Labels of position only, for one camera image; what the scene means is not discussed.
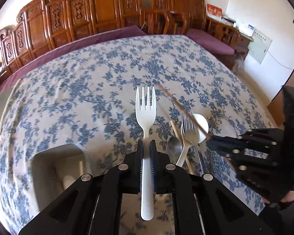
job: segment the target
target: silver screw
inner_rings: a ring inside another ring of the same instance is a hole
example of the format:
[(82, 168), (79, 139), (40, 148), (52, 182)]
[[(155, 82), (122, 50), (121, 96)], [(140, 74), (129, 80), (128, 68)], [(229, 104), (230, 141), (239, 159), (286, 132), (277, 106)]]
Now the silver screw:
[(127, 164), (120, 164), (119, 165), (119, 170), (126, 170), (126, 169), (128, 169), (128, 165)]
[(82, 177), (81, 177), (81, 180), (82, 181), (88, 181), (88, 180), (90, 180), (92, 177), (89, 175), (89, 174), (84, 174), (84, 175), (82, 175)]
[(203, 176), (203, 178), (204, 178), (206, 181), (211, 181), (211, 180), (213, 180), (213, 176), (212, 176), (211, 174), (205, 174), (205, 175)]
[(174, 170), (175, 169), (175, 165), (174, 164), (167, 164), (165, 166), (165, 168), (168, 169), (168, 170)]
[(241, 165), (241, 166), (239, 166), (239, 169), (240, 170), (247, 170), (247, 167), (245, 165)]

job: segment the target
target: table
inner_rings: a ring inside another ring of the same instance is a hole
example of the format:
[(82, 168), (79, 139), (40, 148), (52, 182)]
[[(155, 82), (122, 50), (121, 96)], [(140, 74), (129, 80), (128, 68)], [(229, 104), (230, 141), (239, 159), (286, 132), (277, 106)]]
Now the table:
[[(38, 213), (31, 177), (33, 156), (45, 149), (80, 143), (94, 176), (122, 163), (143, 136), (135, 117), (138, 86), (165, 86), (183, 107), (202, 114), (209, 131), (237, 136), (270, 127), (265, 111), (237, 77), (185, 36), (158, 35), (109, 41), (73, 51), (20, 79), (0, 125), (0, 196), (13, 233)], [(157, 116), (150, 131), (158, 151), (180, 126), (180, 112), (156, 90)], [(235, 179), (223, 157), (200, 145), (206, 168), (255, 213), (258, 194)], [(190, 153), (198, 172), (198, 160)], [(140, 218), (138, 195), (124, 195), (121, 227), (132, 234), (174, 232), (172, 201), (155, 203), (152, 221)]]

